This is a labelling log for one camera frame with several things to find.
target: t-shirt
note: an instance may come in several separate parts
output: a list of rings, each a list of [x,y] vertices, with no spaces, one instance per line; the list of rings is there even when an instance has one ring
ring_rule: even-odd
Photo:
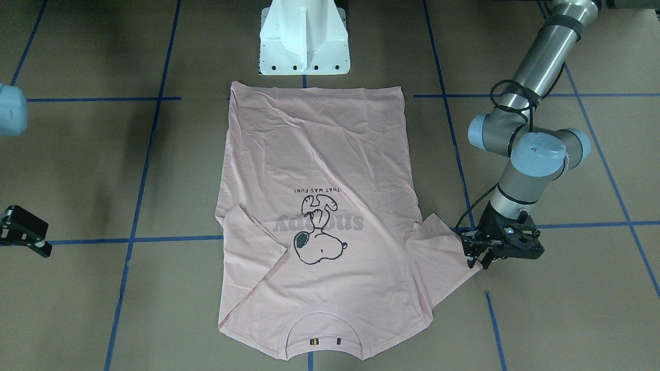
[[[280,359],[366,359],[427,328],[479,267],[413,189],[400,87],[232,83],[218,328]]]

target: white bracket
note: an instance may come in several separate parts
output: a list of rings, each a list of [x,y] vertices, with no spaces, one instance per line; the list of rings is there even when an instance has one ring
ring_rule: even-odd
[[[263,75],[343,75],[350,71],[346,11],[333,0],[273,0],[261,11]]]

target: folded sleeve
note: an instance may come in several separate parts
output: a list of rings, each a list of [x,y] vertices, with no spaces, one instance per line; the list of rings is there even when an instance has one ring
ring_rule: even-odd
[[[286,252],[286,247],[240,206],[226,214],[223,227],[224,273],[219,327]]]
[[[414,283],[424,311],[430,311],[480,269],[467,267],[463,246],[440,218],[431,214],[406,241]]]

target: robotic arm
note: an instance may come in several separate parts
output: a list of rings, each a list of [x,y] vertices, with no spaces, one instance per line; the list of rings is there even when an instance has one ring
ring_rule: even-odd
[[[534,109],[554,86],[564,61],[585,26],[601,10],[600,1],[555,0],[551,13],[512,80],[491,90],[495,108],[470,124],[470,143],[510,158],[477,228],[459,237],[468,266],[487,269],[498,258],[536,259],[544,252],[529,216],[546,186],[589,156],[591,142],[579,129],[552,131],[533,125]],[[506,84],[496,100],[495,88]]]

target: cartoon dog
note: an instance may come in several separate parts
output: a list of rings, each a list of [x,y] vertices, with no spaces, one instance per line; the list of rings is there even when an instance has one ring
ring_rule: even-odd
[[[332,211],[337,211],[337,202],[328,195],[309,195],[302,200],[301,212],[310,218],[313,226],[311,232],[298,232],[293,239],[296,253],[303,263],[311,265],[323,259],[337,259],[348,246],[323,230]]]

